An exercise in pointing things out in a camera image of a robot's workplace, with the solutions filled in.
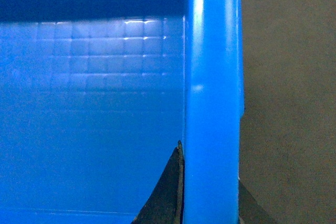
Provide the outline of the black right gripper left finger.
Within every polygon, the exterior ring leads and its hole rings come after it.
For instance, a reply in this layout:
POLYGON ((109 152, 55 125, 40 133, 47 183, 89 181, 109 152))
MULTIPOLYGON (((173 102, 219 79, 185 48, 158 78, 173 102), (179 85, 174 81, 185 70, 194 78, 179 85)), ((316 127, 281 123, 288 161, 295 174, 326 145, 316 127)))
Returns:
POLYGON ((182 223, 184 154, 179 140, 151 195, 132 223, 182 223))

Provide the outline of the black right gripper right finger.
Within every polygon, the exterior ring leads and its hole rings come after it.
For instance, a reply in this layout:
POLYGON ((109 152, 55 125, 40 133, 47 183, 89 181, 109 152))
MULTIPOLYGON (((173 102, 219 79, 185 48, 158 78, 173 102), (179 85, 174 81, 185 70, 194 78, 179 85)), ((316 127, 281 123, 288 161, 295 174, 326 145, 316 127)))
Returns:
POLYGON ((252 196, 244 184, 239 182, 239 221, 248 224, 277 224, 277 221, 252 196))

